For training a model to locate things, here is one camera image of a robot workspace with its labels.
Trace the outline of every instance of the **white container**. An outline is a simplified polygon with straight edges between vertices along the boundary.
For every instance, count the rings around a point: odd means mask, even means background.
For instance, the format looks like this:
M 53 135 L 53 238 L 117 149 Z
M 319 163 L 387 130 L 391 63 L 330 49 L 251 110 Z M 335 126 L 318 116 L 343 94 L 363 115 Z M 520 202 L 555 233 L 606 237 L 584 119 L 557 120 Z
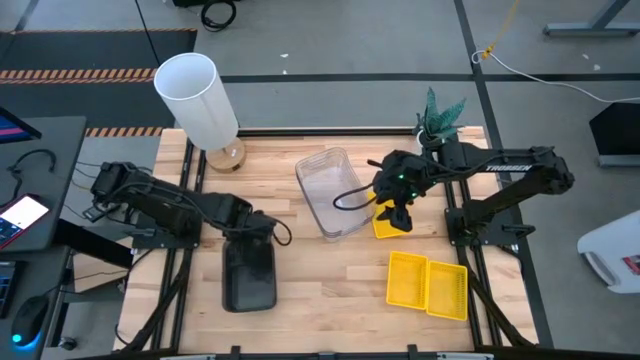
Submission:
M 585 234 L 578 241 L 578 252 L 609 290 L 640 293 L 640 211 Z
M 211 59 L 176 55 L 160 66 L 153 84 L 195 146 L 218 150 L 235 139 L 238 120 Z

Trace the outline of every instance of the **computer screen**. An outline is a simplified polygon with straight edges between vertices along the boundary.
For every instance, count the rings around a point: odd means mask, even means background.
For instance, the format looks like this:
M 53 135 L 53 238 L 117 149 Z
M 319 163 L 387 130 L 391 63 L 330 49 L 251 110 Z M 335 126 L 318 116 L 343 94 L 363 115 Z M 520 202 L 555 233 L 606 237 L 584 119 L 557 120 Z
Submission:
M 40 133 L 0 107 L 0 144 L 40 138 Z

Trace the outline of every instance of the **gray floor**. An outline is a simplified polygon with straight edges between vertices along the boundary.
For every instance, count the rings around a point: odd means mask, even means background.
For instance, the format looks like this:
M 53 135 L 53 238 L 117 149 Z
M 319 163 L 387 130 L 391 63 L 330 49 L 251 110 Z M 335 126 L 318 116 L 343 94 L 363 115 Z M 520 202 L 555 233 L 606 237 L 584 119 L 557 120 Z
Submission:
M 640 37 L 548 39 L 541 34 L 548 22 L 586 21 L 606 2 L 522 1 L 495 53 L 509 65 L 532 73 L 639 73 Z M 11 2 L 8 12 L 0 11 L 0 29 L 12 29 L 26 3 Z M 494 39 L 511 3 L 464 1 L 479 48 Z M 197 8 L 176 9 L 161 0 L 140 0 L 140 4 L 150 28 L 200 28 Z M 196 50 L 212 57 L 223 75 L 285 70 L 288 74 L 470 73 L 452 1 L 243 0 L 238 10 L 236 22 L 227 31 L 198 33 Z M 620 20 L 640 21 L 640 2 L 632 2 Z M 129 0 L 120 0 L 118 6 L 104 0 L 40 0 L 27 23 L 27 29 L 141 27 L 135 4 Z M 482 67 L 486 73 L 505 72 L 493 62 Z M 640 96 L 636 82 L 579 85 L 601 97 Z M 429 86 L 442 106 L 467 97 L 460 123 L 484 125 L 473 83 L 230 84 L 227 91 L 243 126 L 409 125 L 414 114 L 423 110 Z M 640 208 L 640 170 L 603 170 L 595 163 L 588 121 L 606 105 L 572 90 L 540 84 L 490 83 L 488 88 L 504 145 L 555 145 L 577 178 L 567 194 L 537 197 L 522 206 L 525 222 L 538 228 L 530 243 L 555 345 L 640 353 L 636 341 L 640 296 L 609 292 L 576 252 L 576 242 L 584 233 Z M 128 159 L 150 166 L 156 149 L 157 140 L 152 139 L 89 139 L 82 159 Z M 90 184 L 80 175 L 77 179 Z M 68 204 L 82 210 L 89 199 L 76 189 L 70 192 Z M 74 215 L 65 212 L 65 216 L 73 220 Z M 69 354 L 48 352 L 45 358 L 104 354 L 110 349 L 118 304 L 98 304 L 90 311 L 109 320 L 83 327 L 87 313 L 74 309 L 64 332 L 83 339 L 82 348 Z

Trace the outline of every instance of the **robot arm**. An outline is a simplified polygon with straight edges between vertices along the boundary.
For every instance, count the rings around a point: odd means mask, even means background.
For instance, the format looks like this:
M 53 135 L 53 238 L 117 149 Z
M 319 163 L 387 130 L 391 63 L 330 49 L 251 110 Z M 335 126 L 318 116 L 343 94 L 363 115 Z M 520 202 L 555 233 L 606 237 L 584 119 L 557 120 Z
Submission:
M 574 182 L 566 163 L 549 147 L 530 149 L 479 149 L 469 143 L 447 142 L 438 148 L 424 149 L 421 156 L 395 150 L 387 155 L 373 179 L 376 203 L 393 200 L 395 207 L 382 213 L 378 220 L 390 220 L 395 228 L 413 228 L 407 205 L 438 183 L 467 179 L 479 172 L 520 172 L 524 177 L 485 200 L 464 204 L 464 224 L 467 230 L 490 222 L 502 210 L 536 194 L 562 194 Z
M 194 217 L 222 230 L 227 240 L 241 236 L 270 239 L 277 222 L 249 202 L 231 194 L 200 194 L 138 170 L 131 163 L 104 163 L 91 193 L 97 203 L 126 203 L 180 237 L 191 231 Z

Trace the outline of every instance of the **yellow plastic tray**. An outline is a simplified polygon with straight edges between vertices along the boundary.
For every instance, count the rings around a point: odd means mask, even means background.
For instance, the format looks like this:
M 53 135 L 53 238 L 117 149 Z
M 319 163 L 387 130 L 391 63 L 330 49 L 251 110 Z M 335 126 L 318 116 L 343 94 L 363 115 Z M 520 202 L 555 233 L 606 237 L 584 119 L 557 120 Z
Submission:
M 467 320 L 467 268 L 437 261 L 429 262 L 427 314 Z
M 371 200 L 376 195 L 373 192 L 369 192 L 367 193 L 367 196 L 369 197 L 369 200 Z M 376 220 L 378 218 L 378 215 L 382 214 L 387 206 L 394 207 L 395 204 L 393 203 L 393 200 L 389 200 L 383 204 L 377 205 L 376 212 L 373 215 L 373 219 L 371 220 L 371 223 L 373 224 L 373 231 L 375 232 L 376 237 L 378 239 L 386 239 L 408 234 L 408 232 L 406 231 L 402 231 L 391 226 L 391 222 L 389 220 Z
M 389 259 L 387 304 L 425 310 L 428 264 L 426 256 L 392 251 Z
M 426 310 L 427 314 L 467 320 L 467 268 L 426 256 L 392 251 L 387 304 Z

